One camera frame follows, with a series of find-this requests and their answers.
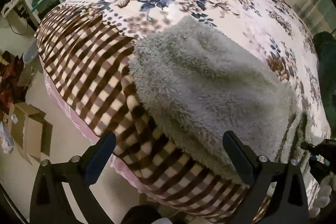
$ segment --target metal screw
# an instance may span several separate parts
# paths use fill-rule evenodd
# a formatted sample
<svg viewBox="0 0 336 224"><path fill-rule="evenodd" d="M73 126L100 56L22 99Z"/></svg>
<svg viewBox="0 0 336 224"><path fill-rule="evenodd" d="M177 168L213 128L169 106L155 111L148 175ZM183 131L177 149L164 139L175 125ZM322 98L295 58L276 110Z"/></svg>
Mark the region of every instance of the metal screw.
<svg viewBox="0 0 336 224"><path fill-rule="evenodd" d="M261 156L259 156L259 160L260 160L261 162L267 162L267 161L268 161L268 158L267 158L266 156L264 156L264 155L261 155Z"/></svg>
<svg viewBox="0 0 336 224"><path fill-rule="evenodd" d="M297 160L291 160L291 164L297 166Z"/></svg>
<svg viewBox="0 0 336 224"><path fill-rule="evenodd" d="M49 162L50 162L49 160L43 160L43 161L41 162L41 165L42 165L42 166L47 166Z"/></svg>
<svg viewBox="0 0 336 224"><path fill-rule="evenodd" d="M72 161L72 162L79 162L80 159L81 159L80 156L73 156L73 157L71 158L71 161Z"/></svg>

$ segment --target cardboard box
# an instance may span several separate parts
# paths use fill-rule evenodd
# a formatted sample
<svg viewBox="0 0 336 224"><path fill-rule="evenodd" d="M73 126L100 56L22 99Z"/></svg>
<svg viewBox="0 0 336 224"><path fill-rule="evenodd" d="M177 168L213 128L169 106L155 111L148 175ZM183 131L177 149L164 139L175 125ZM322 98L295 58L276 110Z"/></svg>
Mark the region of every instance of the cardboard box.
<svg viewBox="0 0 336 224"><path fill-rule="evenodd" d="M30 164L28 155L40 161L42 135L47 128L45 113L25 102L11 104L8 131L20 155Z"/></svg>

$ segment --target bed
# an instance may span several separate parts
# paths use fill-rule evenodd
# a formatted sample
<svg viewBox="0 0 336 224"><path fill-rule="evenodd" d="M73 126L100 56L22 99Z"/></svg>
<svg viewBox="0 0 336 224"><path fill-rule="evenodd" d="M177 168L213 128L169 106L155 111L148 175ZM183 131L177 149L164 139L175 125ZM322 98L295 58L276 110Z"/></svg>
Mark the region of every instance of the bed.
<svg viewBox="0 0 336 224"><path fill-rule="evenodd" d="M186 15L217 28L290 83L298 107L311 117L312 133L330 136L312 35L284 0L66 0L44 17L35 36L52 100L92 143L105 131L116 133L111 166L157 202L222 223L248 187L176 147L144 109L128 67L137 39ZM306 188L312 206L319 186L312 179Z"/></svg>

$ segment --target black mount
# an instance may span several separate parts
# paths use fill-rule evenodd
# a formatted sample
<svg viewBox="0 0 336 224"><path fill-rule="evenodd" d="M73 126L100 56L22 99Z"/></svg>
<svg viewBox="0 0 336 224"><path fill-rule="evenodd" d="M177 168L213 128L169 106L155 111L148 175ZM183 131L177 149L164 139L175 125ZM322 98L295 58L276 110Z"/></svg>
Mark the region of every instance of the black mount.
<svg viewBox="0 0 336 224"><path fill-rule="evenodd" d="M62 182L67 182L89 224L114 224L101 208L89 186L96 183L116 146L113 132L106 133L82 157L51 164L43 160L38 169L30 205L30 223L82 224L73 214Z"/></svg>
<svg viewBox="0 0 336 224"><path fill-rule="evenodd" d="M260 224L307 224L309 222L305 185L296 160L287 164L257 156L238 137L227 131L223 147L241 180L251 188L226 224L251 224L262 205L271 182L277 182L270 204Z"/></svg>
<svg viewBox="0 0 336 224"><path fill-rule="evenodd" d="M310 173L319 184L330 172L336 173L336 140L325 139L316 146L303 142L301 148L311 153L312 156L309 159ZM318 155L324 157L328 164L319 162Z"/></svg>

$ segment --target red cloth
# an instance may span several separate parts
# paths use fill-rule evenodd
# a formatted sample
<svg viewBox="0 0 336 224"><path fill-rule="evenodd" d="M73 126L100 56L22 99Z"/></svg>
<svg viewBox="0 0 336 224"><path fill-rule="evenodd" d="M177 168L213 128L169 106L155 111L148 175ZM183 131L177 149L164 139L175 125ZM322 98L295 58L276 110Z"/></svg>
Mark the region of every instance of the red cloth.
<svg viewBox="0 0 336 224"><path fill-rule="evenodd" d="M24 63L22 58L15 57L1 72L0 83L0 110L9 113L11 103L24 102L28 87L17 86Z"/></svg>

